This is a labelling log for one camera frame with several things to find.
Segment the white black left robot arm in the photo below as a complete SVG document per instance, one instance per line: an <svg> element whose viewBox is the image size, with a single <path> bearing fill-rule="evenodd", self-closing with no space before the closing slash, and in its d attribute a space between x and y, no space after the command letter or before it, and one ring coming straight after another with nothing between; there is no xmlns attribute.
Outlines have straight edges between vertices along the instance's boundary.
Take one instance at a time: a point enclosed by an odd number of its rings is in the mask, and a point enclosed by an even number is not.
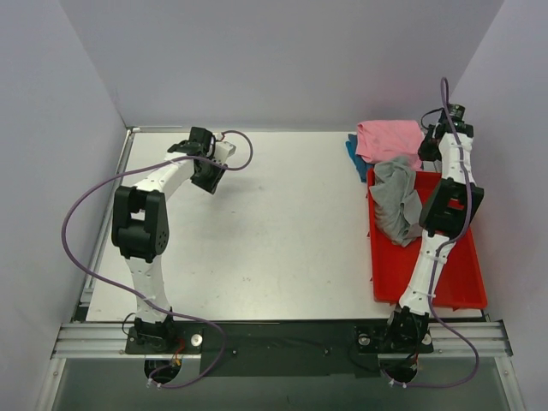
<svg viewBox="0 0 548 411"><path fill-rule="evenodd" d="M111 240L123 256L137 297L134 330L156 352L171 350L176 331L162 271L162 254L170 228L167 201L186 181L214 194L235 154L233 144L205 128L192 128L189 137L172 145L165 165L132 186L120 186L113 202Z"/></svg>

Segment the pink t shirt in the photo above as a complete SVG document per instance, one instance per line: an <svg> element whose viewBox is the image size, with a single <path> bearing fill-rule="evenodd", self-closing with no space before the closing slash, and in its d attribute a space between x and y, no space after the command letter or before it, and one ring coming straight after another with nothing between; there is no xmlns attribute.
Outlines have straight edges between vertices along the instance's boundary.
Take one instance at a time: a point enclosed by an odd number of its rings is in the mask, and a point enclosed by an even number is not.
<svg viewBox="0 0 548 411"><path fill-rule="evenodd" d="M404 156L410 167L421 169L418 150L424 135L416 121L364 121L357 125L356 135L356 154L366 163L377 164Z"/></svg>

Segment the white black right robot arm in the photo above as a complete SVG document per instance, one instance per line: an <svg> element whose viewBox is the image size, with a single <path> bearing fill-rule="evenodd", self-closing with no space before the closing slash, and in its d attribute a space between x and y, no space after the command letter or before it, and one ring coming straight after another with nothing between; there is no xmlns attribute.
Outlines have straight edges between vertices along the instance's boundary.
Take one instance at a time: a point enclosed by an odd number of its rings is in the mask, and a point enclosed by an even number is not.
<svg viewBox="0 0 548 411"><path fill-rule="evenodd" d="M422 343L444 265L484 198L472 174L474 127L464 121L465 107L447 104L439 112L438 122L427 128L419 157L439 161L442 172L420 214L421 247L411 279L382 330L383 342L392 350Z"/></svg>

